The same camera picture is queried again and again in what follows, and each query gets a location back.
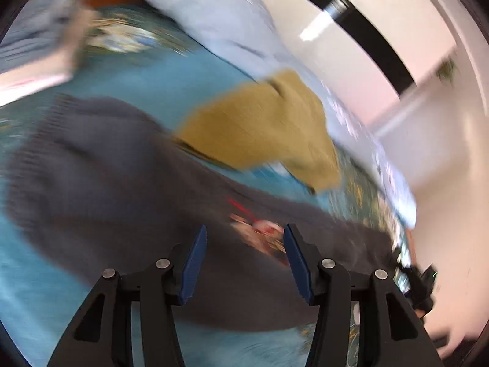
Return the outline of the dark grey sweatpants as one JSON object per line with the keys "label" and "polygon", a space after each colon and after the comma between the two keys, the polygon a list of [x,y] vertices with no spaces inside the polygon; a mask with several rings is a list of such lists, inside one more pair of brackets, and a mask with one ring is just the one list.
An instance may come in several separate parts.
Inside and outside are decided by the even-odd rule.
{"label": "dark grey sweatpants", "polygon": [[284,254],[260,250],[232,215],[294,224],[353,272],[389,269],[389,235],[342,221],[213,172],[177,148],[150,116],[114,98],[56,100],[7,165],[7,212],[44,255],[93,282],[105,268],[137,272],[207,230],[190,303],[178,317],[224,330],[306,325]]}

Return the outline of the mustard knit sweater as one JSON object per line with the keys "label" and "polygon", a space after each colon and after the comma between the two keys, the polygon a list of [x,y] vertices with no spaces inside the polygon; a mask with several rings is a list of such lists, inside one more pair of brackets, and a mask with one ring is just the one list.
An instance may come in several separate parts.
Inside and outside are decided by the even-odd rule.
{"label": "mustard knit sweater", "polygon": [[279,162],[313,193],[341,184],[322,102],[293,70],[194,110],[175,137],[188,151],[235,170]]}

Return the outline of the white black sliding wardrobe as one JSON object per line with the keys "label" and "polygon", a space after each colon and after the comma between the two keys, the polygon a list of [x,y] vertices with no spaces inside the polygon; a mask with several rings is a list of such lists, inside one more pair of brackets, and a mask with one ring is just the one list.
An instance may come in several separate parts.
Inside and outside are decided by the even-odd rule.
{"label": "white black sliding wardrobe", "polygon": [[286,47],[367,125],[456,47],[431,0],[263,1]]}

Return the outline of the folded pink fluffy garment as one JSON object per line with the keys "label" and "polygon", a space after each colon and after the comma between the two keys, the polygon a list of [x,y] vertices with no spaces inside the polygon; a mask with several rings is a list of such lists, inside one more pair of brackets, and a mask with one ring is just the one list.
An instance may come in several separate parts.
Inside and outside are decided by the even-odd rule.
{"label": "folded pink fluffy garment", "polygon": [[97,12],[84,5],[78,10],[49,55],[1,74],[1,106],[70,80]]}

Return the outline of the teal floral bed blanket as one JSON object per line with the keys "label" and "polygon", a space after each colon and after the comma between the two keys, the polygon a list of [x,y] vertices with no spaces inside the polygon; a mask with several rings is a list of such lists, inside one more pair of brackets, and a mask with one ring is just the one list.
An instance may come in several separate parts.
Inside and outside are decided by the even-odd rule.
{"label": "teal floral bed blanket", "polygon": [[44,366],[107,268],[139,272],[207,230],[174,316],[188,366],[301,366],[317,310],[281,229],[346,269],[393,271],[404,244],[380,150],[279,40],[269,18],[234,36],[232,65],[145,6],[103,8],[72,81],[1,110],[1,321]]}

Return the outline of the folded grey knit garment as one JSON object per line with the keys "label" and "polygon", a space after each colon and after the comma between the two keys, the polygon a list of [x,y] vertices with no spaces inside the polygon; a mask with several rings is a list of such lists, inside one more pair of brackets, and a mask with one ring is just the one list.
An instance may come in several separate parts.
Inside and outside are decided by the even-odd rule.
{"label": "folded grey knit garment", "polygon": [[1,41],[1,73],[55,50],[81,3],[82,0],[30,0]]}

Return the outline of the light blue floral duvet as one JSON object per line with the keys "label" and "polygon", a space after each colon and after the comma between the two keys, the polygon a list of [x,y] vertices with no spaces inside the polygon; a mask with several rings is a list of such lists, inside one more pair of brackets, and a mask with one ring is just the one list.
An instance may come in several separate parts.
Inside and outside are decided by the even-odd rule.
{"label": "light blue floral duvet", "polygon": [[262,0],[145,1],[207,50],[255,80],[281,69],[294,70],[321,99],[332,140],[371,176],[405,225],[415,226],[417,206],[402,173],[365,124],[286,48]]}

